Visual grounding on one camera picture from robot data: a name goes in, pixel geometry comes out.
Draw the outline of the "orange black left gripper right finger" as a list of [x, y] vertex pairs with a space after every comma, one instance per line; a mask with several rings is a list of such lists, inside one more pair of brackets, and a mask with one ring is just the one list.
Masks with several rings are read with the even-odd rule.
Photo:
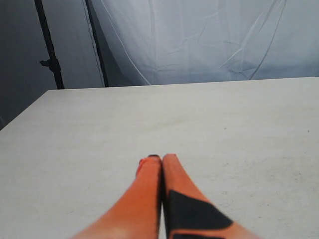
[[177, 155], [162, 159], [165, 231], [168, 239], [258, 239], [231, 220], [197, 188]]

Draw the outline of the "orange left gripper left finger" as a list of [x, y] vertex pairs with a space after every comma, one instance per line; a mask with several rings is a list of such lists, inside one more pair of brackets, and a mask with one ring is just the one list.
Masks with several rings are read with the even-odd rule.
[[161, 158], [139, 161], [136, 177], [122, 197], [74, 239], [157, 239], [160, 228]]

